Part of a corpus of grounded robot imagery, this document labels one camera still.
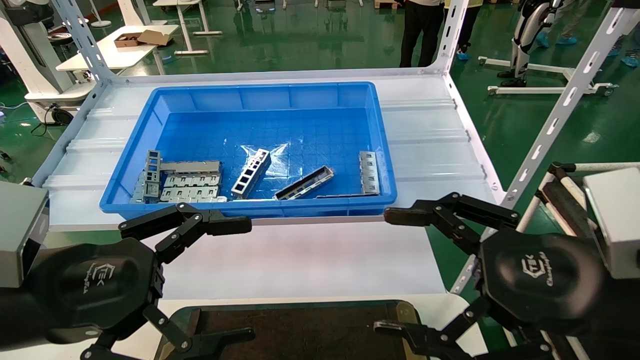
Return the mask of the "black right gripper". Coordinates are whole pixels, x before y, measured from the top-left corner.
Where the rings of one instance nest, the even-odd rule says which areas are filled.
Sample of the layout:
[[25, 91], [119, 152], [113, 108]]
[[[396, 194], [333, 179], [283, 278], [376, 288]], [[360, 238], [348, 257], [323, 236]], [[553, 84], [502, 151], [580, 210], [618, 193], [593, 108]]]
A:
[[[505, 360], [498, 351], [471, 355], [458, 340], [486, 314], [510, 330], [533, 327], [558, 335], [590, 330], [608, 284], [608, 269], [594, 242], [558, 233], [524, 234], [514, 230], [520, 218], [513, 210], [460, 193], [386, 208], [386, 223], [434, 226], [467, 255], [478, 254], [481, 296], [441, 330], [381, 320], [374, 322], [374, 331], [404, 339], [413, 354], [426, 358]], [[481, 235], [464, 220], [499, 231], [480, 244]]]

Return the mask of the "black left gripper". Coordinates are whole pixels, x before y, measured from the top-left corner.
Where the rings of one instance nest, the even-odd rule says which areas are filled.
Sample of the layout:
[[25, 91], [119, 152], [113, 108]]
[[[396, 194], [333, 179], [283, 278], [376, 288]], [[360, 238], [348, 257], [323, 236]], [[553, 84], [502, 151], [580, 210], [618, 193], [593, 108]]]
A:
[[[73, 344], [98, 337], [81, 360], [134, 360], [114, 353], [124, 340], [150, 323], [172, 344], [167, 360], [218, 360], [226, 346], [250, 342], [251, 326], [187, 336], [157, 307], [162, 297], [163, 265], [170, 264], [203, 235], [246, 234], [252, 221], [176, 203], [119, 224], [124, 240], [112, 244], [76, 244], [42, 250], [30, 269], [42, 338]], [[138, 240], [171, 231], [153, 249]]]

